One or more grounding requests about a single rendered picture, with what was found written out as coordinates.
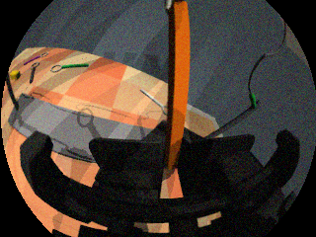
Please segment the yellow rectangular block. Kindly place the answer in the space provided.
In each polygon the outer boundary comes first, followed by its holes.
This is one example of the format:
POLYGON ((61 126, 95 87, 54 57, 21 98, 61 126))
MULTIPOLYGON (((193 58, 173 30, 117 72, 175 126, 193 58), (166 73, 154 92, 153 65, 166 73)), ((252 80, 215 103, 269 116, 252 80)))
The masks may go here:
POLYGON ((12 74, 9 75, 9 78, 11 78, 11 80, 19 79, 20 78, 20 74, 21 74, 20 70, 19 71, 13 70, 12 74))

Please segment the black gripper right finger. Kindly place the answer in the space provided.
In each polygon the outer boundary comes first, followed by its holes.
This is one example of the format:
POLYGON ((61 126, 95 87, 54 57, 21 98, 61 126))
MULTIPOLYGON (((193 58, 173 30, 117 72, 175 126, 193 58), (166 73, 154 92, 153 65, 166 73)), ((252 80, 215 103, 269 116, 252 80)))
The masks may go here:
POLYGON ((185 127, 178 159, 178 177, 183 198, 194 197, 194 190, 204 178, 206 170, 218 155, 234 154, 252 149, 254 135, 228 135, 206 139, 185 127))

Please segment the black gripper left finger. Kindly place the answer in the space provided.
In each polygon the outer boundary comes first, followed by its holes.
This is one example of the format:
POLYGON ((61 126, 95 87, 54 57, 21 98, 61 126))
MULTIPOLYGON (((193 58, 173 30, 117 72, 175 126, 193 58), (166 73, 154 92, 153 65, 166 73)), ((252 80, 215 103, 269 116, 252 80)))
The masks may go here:
POLYGON ((88 143, 88 149, 99 167, 151 171, 153 189, 158 189, 158 198, 161 197, 166 150, 165 119, 161 119, 161 122, 142 139, 100 137, 88 143))

